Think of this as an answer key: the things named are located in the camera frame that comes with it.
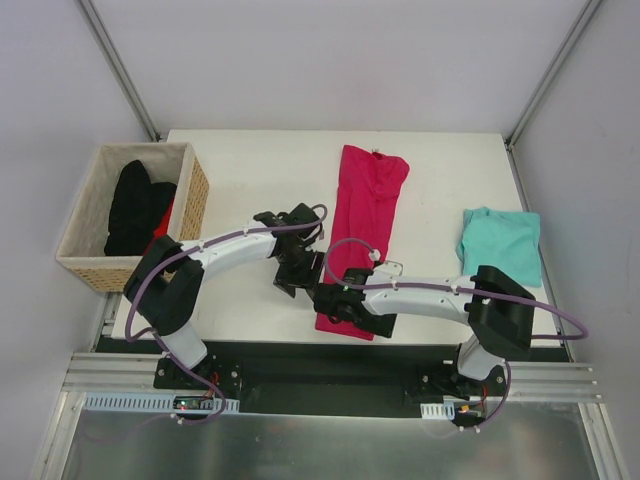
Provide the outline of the pink t shirt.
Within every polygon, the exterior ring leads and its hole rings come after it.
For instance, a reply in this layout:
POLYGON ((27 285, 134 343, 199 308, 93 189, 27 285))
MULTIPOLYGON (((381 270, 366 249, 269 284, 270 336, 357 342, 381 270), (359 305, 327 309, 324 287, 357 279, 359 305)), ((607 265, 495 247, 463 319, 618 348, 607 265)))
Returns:
MULTIPOLYGON (((385 260, 397 202, 409 172, 409 164, 401 157, 345 145, 330 246, 346 238, 358 238, 377 249, 385 260)), ((373 266, 368 250, 354 242, 337 247, 329 257, 329 266, 340 279, 347 268, 373 266)), ((351 323, 333 324, 322 314, 316 316, 315 329, 365 341, 374 339, 373 334, 351 323)))

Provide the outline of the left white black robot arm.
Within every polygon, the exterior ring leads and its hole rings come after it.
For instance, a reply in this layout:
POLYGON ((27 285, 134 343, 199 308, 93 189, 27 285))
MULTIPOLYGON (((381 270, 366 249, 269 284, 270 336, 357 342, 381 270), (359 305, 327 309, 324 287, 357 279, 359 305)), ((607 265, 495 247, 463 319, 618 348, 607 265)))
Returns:
POLYGON ((312 249, 324 233, 328 209, 298 204, 289 212, 258 213, 237 231, 209 239, 153 241, 124 287, 130 307, 125 340, 149 334, 177 366, 188 388, 204 387, 211 377, 208 352, 193 325, 202 285, 250 262, 274 259, 274 285, 290 297, 311 293, 319 282, 324 254, 312 249))

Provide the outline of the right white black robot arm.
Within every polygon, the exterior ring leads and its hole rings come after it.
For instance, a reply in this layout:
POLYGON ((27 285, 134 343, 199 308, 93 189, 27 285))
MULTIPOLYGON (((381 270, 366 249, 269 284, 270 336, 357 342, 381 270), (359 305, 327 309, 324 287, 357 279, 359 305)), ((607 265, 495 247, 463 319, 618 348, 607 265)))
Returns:
POLYGON ((443 395, 467 400, 494 367, 529 357, 535 297, 495 267, 481 266, 474 275, 446 279, 442 285, 378 268, 349 268, 341 282, 317 284, 311 298, 315 312, 331 323, 348 323, 384 338, 392 336, 400 314, 469 327, 472 335, 459 345, 452 365, 427 375, 443 395))

